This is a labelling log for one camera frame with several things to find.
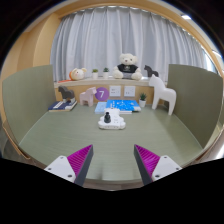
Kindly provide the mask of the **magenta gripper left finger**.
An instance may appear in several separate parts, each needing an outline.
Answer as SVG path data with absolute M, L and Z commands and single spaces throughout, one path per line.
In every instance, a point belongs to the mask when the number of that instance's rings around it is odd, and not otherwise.
M 93 157 L 93 146 L 86 146 L 68 157 L 60 155 L 45 171 L 82 186 Z

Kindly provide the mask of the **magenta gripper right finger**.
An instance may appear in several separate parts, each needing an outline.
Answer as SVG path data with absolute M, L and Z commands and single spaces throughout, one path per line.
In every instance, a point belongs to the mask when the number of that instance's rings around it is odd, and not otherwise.
M 168 155 L 158 156 L 137 144 L 134 145 L 134 156 L 144 185 L 181 170 Z

